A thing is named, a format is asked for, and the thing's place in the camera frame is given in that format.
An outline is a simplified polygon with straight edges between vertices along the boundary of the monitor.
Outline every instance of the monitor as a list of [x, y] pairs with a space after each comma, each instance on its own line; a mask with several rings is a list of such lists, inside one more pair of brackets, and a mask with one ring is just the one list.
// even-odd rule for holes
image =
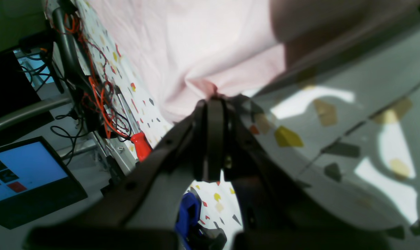
[[43, 137], [0, 148], [1, 226], [21, 226], [86, 197]]

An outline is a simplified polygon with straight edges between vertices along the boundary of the gray metal bar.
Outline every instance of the gray metal bar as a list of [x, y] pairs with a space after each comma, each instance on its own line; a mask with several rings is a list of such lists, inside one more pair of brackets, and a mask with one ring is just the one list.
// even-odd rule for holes
[[[74, 155], [80, 155], [82, 153], [94, 150], [96, 147], [97, 145], [92, 139], [79, 142], [76, 144], [74, 148]], [[70, 158], [70, 156], [67, 155], [67, 153], [70, 152], [70, 150], [72, 150], [71, 146], [63, 148], [63, 149], [59, 149], [57, 151], [57, 154], [62, 158], [62, 160], [65, 160], [65, 159]]]
[[43, 101], [31, 104], [23, 109], [7, 114], [0, 118], [0, 131], [11, 127], [14, 124], [22, 122], [28, 118], [37, 116], [44, 112], [58, 108], [65, 104], [71, 103], [72, 100], [69, 95], [59, 95], [55, 98], [48, 98]]

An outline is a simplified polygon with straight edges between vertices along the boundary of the screw hole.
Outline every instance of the screw hole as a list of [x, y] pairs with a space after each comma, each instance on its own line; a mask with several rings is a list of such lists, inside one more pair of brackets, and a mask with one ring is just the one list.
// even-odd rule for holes
[[126, 190], [133, 190], [135, 187], [136, 187], [136, 182], [128, 182], [128, 183], [125, 185], [125, 189], [126, 189]]

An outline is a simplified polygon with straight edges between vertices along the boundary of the pink cloth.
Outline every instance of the pink cloth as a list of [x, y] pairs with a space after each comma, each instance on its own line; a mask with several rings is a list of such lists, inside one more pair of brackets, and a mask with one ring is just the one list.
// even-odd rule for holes
[[268, 1], [95, 0], [165, 119], [189, 115], [214, 93], [259, 88], [285, 70]]

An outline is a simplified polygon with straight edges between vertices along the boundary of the red screwdriver handle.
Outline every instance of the red screwdriver handle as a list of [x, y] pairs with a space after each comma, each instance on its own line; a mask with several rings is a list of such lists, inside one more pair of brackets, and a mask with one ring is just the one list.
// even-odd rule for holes
[[134, 144], [139, 161], [144, 161], [151, 152], [151, 147], [145, 139], [145, 134], [142, 132], [134, 134], [130, 141]]

